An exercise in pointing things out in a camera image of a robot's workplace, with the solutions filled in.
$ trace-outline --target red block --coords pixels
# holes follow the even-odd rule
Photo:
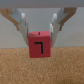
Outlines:
[[[30,32],[28,36],[30,58],[51,56],[49,31]]]

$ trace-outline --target red block's front face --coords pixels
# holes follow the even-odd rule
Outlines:
[[[30,58],[51,56],[51,40],[49,31],[30,32],[28,41]]]

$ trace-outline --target cork surface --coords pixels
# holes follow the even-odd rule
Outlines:
[[[0,84],[84,84],[84,48],[52,48],[50,58],[0,49]]]

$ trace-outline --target black number 7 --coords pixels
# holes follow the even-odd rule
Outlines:
[[[43,42],[35,42],[34,44],[41,44],[41,53],[43,54]]]

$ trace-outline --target speckled brown surface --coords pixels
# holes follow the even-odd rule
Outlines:
[[[84,84],[84,48],[53,48],[50,58],[0,49],[0,84]]]

